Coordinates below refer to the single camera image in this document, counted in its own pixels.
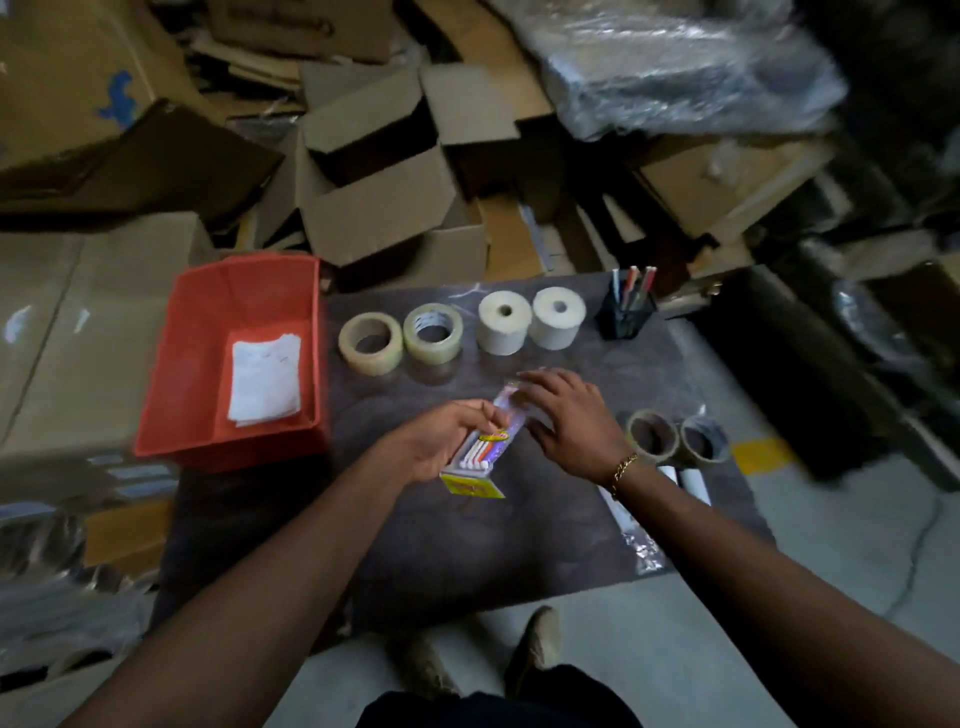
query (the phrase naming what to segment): gold bracelet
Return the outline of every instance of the gold bracelet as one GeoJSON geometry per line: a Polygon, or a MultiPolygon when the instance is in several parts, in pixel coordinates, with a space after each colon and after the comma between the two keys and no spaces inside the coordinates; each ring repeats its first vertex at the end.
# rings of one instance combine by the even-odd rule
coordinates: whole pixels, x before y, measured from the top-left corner
{"type": "Polygon", "coordinates": [[[620,480],[623,479],[623,476],[626,474],[627,469],[633,465],[637,460],[640,459],[640,456],[637,453],[634,453],[618,466],[616,466],[616,473],[613,474],[613,481],[610,485],[610,495],[613,496],[614,500],[620,500],[616,494],[616,486],[620,484],[620,480]]]}

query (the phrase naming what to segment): yellow floor marking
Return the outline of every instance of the yellow floor marking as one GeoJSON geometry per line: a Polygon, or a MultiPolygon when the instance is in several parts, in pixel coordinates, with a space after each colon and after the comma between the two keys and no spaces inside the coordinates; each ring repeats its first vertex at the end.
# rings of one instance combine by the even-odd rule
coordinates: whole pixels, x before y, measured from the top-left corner
{"type": "Polygon", "coordinates": [[[798,459],[790,446],[779,437],[737,443],[732,450],[733,459],[745,475],[771,473],[798,459]]]}

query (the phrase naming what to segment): pen holder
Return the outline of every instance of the pen holder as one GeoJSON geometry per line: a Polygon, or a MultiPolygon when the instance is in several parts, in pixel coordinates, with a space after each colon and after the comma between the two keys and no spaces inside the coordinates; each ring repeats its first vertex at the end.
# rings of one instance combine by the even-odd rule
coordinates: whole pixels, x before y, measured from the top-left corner
{"type": "Polygon", "coordinates": [[[657,305],[653,296],[648,296],[643,305],[636,311],[622,311],[613,296],[613,286],[608,289],[607,296],[596,315],[600,335],[607,341],[613,339],[636,339],[636,335],[646,325],[650,317],[657,312],[657,305]]]}

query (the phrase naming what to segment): red plastic bin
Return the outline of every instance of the red plastic bin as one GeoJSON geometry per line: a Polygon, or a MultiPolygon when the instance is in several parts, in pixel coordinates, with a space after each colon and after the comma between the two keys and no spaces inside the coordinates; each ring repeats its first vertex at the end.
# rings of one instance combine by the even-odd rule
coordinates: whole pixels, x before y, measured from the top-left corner
{"type": "Polygon", "coordinates": [[[208,473],[322,452],[329,436],[320,261],[242,255],[180,274],[167,304],[138,457],[208,473]],[[300,412],[237,427],[227,418],[236,341],[300,337],[300,412]]]}

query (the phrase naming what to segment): table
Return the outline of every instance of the table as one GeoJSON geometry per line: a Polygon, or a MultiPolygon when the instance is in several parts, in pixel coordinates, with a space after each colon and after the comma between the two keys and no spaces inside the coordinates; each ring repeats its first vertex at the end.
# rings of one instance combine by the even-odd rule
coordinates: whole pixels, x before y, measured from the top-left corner
{"type": "MultiPolygon", "coordinates": [[[[642,407],[681,419],[704,401],[686,374],[664,320],[634,341],[605,342],[592,320],[609,276],[591,274],[498,284],[364,292],[326,299],[332,445],[322,456],[216,475],[185,471],[160,570],[154,626],[296,515],[379,436],[450,399],[491,399],[516,372],[564,367],[600,387],[618,421],[642,407]],[[547,352],[527,341],[513,356],[476,346],[476,310],[493,290],[533,300],[549,285],[577,291],[588,319],[573,346],[547,352]],[[440,367],[406,354],[392,373],[360,376],[336,349],[351,317],[383,311],[402,324],[422,303],[447,303],[464,318],[463,351],[440,367]]],[[[714,507],[773,540],[733,462],[704,473],[714,507]]],[[[345,595],[329,637],[393,632],[463,615],[637,579],[627,547],[597,489],[546,460],[524,432],[494,472],[506,499],[458,497],[439,481],[399,499],[345,595]]]]}

